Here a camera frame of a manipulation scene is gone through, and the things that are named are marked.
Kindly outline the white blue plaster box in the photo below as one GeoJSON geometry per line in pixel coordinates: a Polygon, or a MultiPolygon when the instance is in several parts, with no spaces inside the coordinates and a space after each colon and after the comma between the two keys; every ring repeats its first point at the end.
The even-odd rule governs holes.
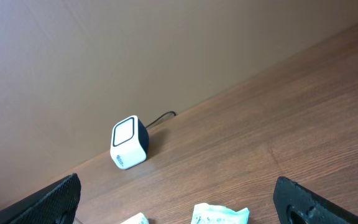
{"type": "Polygon", "coordinates": [[[149,220],[143,213],[140,212],[123,221],[121,224],[149,224],[149,220]]]}

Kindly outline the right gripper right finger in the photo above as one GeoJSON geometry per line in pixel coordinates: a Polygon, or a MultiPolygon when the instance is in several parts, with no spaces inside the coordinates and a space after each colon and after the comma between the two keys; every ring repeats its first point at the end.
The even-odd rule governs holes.
{"type": "Polygon", "coordinates": [[[358,224],[358,216],[280,176],[273,202],[281,224],[358,224]]]}

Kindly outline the teal tissue pack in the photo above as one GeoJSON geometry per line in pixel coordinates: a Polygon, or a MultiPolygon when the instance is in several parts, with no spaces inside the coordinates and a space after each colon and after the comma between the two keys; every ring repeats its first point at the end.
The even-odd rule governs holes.
{"type": "Polygon", "coordinates": [[[233,211],[221,205],[199,203],[194,206],[191,224],[247,224],[250,211],[233,211]]]}

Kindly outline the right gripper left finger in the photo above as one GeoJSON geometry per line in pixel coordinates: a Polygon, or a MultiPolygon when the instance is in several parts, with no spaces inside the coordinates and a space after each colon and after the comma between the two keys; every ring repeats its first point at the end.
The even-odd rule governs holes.
{"type": "Polygon", "coordinates": [[[0,224],[73,224],[80,196],[73,173],[0,210],[0,224]]]}

